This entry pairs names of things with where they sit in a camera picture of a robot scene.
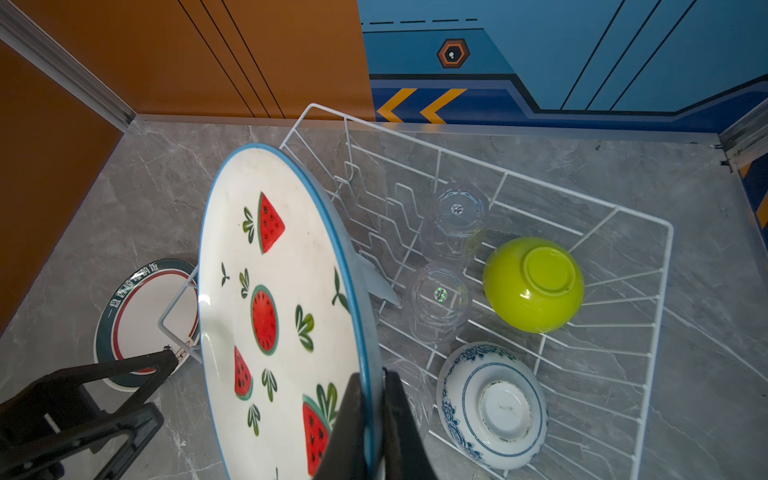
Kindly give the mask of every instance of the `orange wall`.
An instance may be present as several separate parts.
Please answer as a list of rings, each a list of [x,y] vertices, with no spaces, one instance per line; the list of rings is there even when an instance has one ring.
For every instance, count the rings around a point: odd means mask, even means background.
[[[0,333],[122,133],[0,41]]]
[[[139,113],[374,118],[356,0],[15,4]]]

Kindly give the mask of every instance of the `blue floral pattern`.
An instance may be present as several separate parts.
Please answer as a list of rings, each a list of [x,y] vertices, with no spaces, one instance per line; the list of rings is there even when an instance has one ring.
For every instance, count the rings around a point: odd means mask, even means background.
[[[459,420],[455,417],[456,408],[448,398],[448,388],[446,387],[446,384],[448,382],[448,377],[451,376],[453,369],[459,363],[464,361],[474,362],[476,359],[482,360],[486,355],[491,354],[497,354],[501,358],[515,360],[515,356],[512,355],[509,350],[501,348],[500,346],[488,344],[473,346],[464,350],[459,356],[456,357],[456,359],[453,361],[453,365],[451,365],[450,370],[445,375],[445,379],[442,381],[442,414],[445,417],[445,423],[448,424],[448,432],[451,435],[454,443],[461,447],[464,452],[469,455],[470,458],[476,460],[477,462],[482,462],[482,453],[475,450],[475,444],[472,442],[467,442],[461,430],[458,429]]]

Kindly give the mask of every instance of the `white plate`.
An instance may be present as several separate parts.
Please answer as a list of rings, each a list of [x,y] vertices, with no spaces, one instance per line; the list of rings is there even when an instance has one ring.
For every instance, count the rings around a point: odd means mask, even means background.
[[[544,391],[506,348],[469,343],[452,353],[437,380],[439,415],[451,440],[491,468],[528,464],[547,436]]]
[[[366,459],[376,466],[382,370],[362,270],[304,167],[262,144],[227,159],[206,206],[199,307],[210,407],[232,479],[310,477],[355,372]]]
[[[173,346],[179,364],[187,353],[157,328],[157,321],[174,299],[194,267],[175,258],[149,263],[129,276],[112,294],[101,313],[94,336],[94,359],[111,362],[160,352]],[[193,281],[168,313],[164,325],[187,345],[197,345],[197,284]],[[135,392],[154,369],[118,375],[104,381],[122,392]]]

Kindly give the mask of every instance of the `yellow chevron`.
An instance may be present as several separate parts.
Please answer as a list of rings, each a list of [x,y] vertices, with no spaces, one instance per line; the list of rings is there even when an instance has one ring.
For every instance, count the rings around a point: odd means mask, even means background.
[[[763,201],[760,202],[760,206],[755,214],[757,215],[757,222],[760,224],[760,228],[765,228],[768,225],[768,192],[766,192]]]
[[[382,105],[377,112],[379,112],[382,117],[386,118],[387,121],[402,123],[402,120],[400,120],[397,115],[393,114],[392,110],[397,108],[398,105],[400,105],[406,98],[410,97],[415,91],[415,88],[401,88],[400,91]]]
[[[445,121],[437,115],[437,110],[440,110],[447,104],[451,103],[456,97],[458,97],[460,94],[463,94],[465,91],[467,91],[466,88],[451,88],[444,94],[440,95],[437,100],[427,105],[427,107],[419,113],[424,115],[424,117],[431,121],[433,124],[444,124]]]

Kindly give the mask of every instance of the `hexagon sign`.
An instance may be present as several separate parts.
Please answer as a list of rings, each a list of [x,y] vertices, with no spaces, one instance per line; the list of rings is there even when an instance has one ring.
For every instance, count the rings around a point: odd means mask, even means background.
[[[469,58],[469,48],[464,38],[449,38],[437,52],[443,68],[460,68]]]

